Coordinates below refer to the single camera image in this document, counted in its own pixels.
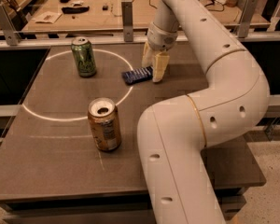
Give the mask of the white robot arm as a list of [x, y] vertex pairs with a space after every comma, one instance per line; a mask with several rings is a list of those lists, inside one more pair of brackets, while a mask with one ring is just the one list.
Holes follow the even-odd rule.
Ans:
[[206, 75], [206, 89], [156, 103], [137, 143], [157, 224], [225, 224], [201, 151], [251, 130], [267, 111], [266, 76], [250, 52], [199, 0], [161, 0], [148, 30], [159, 49], [180, 25]]

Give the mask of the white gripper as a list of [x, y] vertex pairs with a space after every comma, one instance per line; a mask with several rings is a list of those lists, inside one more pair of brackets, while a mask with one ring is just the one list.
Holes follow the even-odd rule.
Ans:
[[154, 50], [164, 51], [171, 49], [178, 36], [178, 23], [174, 22], [168, 28], [160, 28], [152, 22], [147, 30], [147, 42], [144, 45], [142, 66], [153, 64], [152, 81], [158, 83], [162, 80], [170, 56], [167, 52], [159, 52], [154, 55]]

